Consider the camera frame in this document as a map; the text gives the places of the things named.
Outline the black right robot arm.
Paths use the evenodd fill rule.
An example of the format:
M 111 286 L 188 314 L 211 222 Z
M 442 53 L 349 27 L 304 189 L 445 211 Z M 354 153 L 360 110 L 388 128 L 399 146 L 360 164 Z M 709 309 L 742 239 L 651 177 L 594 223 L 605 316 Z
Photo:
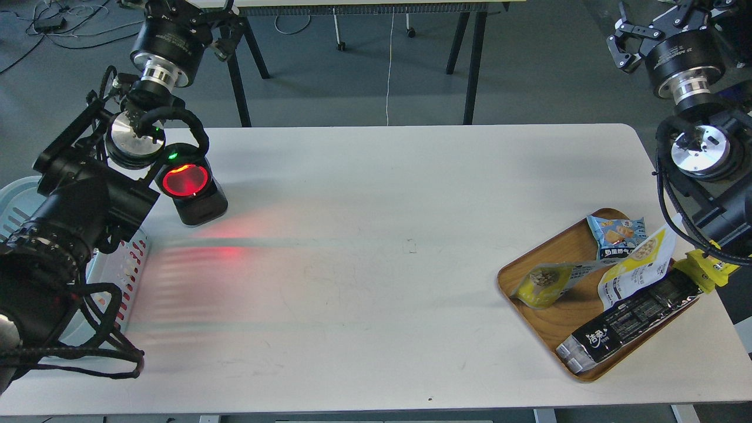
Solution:
M 644 65 L 653 94 L 674 102 L 656 129 L 660 208 L 706 256 L 750 266 L 750 81 L 714 92 L 726 60 L 750 62 L 749 1 L 670 1 L 646 24 L 626 2 L 607 38 L 618 69 Z

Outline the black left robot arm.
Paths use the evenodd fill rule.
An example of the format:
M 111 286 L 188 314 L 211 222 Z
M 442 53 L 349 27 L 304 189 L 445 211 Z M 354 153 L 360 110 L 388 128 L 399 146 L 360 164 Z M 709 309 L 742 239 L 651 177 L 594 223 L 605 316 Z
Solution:
M 32 370 L 137 378 L 143 351 L 116 318 L 124 289 L 90 283 L 94 252 L 129 243 L 161 194 L 189 227 L 229 202 L 207 160 L 203 123 L 174 95 L 195 80 L 204 52 L 228 60 L 244 20 L 232 1 L 202 11 L 188 1 L 135 1 L 145 20 L 130 59 L 108 88 L 38 156 L 35 213 L 2 242 L 2 390 Z

